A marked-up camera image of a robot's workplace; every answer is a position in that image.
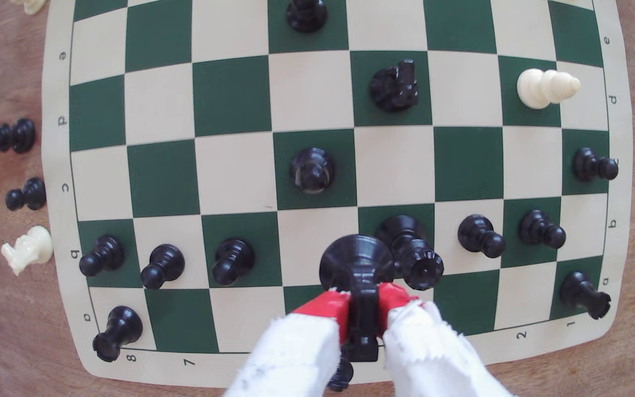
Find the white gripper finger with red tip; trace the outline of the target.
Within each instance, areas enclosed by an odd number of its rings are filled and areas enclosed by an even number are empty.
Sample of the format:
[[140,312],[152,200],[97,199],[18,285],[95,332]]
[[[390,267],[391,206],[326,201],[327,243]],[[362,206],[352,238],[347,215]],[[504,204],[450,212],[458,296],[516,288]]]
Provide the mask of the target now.
[[394,283],[378,287],[385,367],[395,396],[512,396],[432,300]]
[[349,292],[327,290],[272,320],[225,396],[322,396],[348,333]]

